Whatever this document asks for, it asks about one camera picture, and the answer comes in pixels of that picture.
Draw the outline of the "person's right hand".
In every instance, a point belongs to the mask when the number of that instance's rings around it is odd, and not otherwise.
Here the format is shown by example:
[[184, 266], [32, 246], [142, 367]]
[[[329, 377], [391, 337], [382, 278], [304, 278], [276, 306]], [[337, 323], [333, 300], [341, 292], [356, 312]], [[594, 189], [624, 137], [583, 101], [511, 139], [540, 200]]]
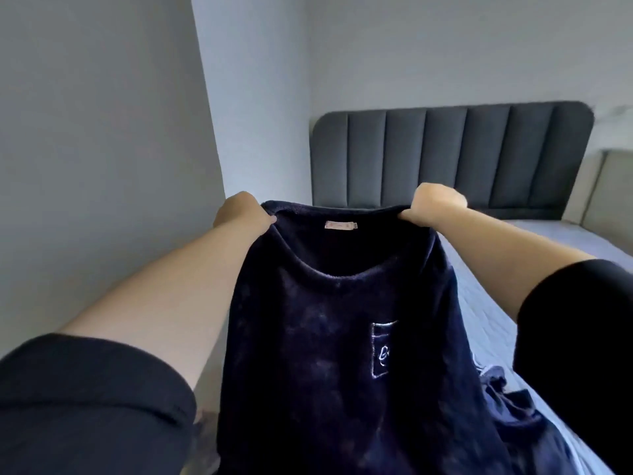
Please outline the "person's right hand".
[[432, 207], [436, 213], [436, 228], [452, 218], [468, 210], [466, 198], [454, 188], [439, 183], [421, 183], [415, 190], [410, 207]]

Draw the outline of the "blue garment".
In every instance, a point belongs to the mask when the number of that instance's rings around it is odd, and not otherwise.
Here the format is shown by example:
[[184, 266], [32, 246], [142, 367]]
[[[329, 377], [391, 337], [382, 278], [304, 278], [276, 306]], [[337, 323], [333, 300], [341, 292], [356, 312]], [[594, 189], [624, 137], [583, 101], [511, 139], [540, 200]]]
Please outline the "blue garment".
[[572, 450], [529, 391], [508, 391], [503, 367], [473, 363], [513, 475], [579, 475]]

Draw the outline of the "person's right forearm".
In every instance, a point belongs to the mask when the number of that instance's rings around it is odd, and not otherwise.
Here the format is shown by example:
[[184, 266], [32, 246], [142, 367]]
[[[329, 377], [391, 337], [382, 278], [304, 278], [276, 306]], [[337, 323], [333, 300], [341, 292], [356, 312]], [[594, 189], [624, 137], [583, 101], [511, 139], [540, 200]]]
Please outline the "person's right forearm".
[[547, 277], [595, 257], [459, 205], [444, 203], [432, 227], [455, 248], [486, 292], [514, 321]]

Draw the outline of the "bed with light blue sheet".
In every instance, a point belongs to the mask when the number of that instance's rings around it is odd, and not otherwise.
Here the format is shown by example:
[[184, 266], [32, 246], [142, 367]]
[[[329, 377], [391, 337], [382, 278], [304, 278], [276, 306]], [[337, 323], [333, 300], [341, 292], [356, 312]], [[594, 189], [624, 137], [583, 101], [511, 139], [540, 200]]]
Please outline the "bed with light blue sheet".
[[[633, 273], [633, 251], [624, 251], [612, 242], [573, 223], [564, 221], [510, 220], [521, 229], [534, 232], [597, 258], [609, 260]], [[554, 426], [571, 451], [579, 475], [614, 475], [613, 471], [555, 414], [537, 391], [512, 368], [517, 326], [493, 301], [447, 239], [442, 247], [453, 265], [458, 281], [458, 299], [471, 352], [483, 366], [503, 367], [509, 391], [528, 390], [534, 405]]]

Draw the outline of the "person's black sleeve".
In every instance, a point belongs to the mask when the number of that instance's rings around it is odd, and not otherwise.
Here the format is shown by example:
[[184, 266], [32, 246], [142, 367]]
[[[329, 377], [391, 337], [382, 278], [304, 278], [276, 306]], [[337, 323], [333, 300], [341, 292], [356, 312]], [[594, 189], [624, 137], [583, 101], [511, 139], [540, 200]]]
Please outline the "person's black sleeve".
[[154, 355], [42, 335], [0, 359], [0, 475], [180, 475], [195, 414]]
[[513, 370], [616, 474], [633, 475], [633, 273], [586, 260], [518, 312]]

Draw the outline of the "navy blue fleece top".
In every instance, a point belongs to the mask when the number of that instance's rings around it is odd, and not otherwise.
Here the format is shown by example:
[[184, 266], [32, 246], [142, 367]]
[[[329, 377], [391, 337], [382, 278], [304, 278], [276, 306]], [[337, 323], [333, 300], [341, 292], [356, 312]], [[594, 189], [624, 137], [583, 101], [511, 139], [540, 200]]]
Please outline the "navy blue fleece top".
[[217, 475], [513, 475], [438, 234], [267, 201], [228, 316]]

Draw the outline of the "person's black right sleeve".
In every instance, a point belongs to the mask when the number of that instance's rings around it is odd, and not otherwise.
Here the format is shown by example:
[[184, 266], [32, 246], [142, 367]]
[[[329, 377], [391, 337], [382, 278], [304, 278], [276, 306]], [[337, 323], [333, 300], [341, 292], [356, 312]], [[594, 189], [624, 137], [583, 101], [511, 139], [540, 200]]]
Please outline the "person's black right sleeve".
[[633, 475], [633, 273], [586, 260], [518, 312], [513, 370], [616, 474]]

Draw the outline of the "person's black left sleeve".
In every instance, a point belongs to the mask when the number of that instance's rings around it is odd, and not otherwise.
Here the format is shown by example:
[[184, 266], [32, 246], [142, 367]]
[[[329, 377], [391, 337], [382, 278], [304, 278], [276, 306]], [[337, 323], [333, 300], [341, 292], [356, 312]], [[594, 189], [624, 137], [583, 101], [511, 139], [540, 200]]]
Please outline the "person's black left sleeve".
[[180, 475], [195, 414], [154, 355], [42, 335], [0, 359], [0, 475]]

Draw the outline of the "grey padded headboard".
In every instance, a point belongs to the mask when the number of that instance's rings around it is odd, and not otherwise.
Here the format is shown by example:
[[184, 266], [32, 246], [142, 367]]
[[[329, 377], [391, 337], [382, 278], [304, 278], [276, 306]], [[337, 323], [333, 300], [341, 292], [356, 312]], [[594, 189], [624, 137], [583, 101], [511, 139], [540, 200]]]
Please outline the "grey padded headboard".
[[594, 122], [580, 101], [329, 112], [310, 137], [312, 204], [408, 205], [428, 182], [500, 220], [558, 221]]

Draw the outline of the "person's left hand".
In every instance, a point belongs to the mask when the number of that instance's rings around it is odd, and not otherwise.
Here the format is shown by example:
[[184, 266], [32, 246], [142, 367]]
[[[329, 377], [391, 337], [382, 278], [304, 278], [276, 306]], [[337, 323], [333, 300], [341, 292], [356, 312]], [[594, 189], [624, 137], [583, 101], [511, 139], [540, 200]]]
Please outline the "person's left hand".
[[224, 204], [219, 208], [217, 215], [213, 221], [213, 228], [236, 229], [238, 232], [244, 232], [252, 236], [249, 230], [249, 222], [255, 213], [268, 213], [257, 202], [256, 198], [247, 191], [241, 191], [227, 198]]

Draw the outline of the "person's left forearm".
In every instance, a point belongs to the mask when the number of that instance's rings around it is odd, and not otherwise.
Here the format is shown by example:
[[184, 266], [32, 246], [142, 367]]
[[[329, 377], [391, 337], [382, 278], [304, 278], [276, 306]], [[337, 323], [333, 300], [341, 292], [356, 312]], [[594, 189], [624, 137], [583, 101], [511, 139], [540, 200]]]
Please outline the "person's left forearm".
[[218, 341], [246, 255], [267, 228], [238, 220], [218, 225], [126, 279], [59, 333], [146, 351], [195, 388]]

